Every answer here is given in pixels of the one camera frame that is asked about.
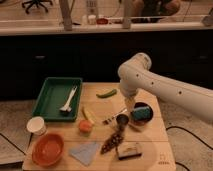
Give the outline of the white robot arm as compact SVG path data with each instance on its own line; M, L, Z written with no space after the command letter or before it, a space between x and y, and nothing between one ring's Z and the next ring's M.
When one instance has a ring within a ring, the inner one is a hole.
M213 124L213 90L155 74L151 65L146 53L137 53L119 66L120 91L126 99L133 99L144 89Z

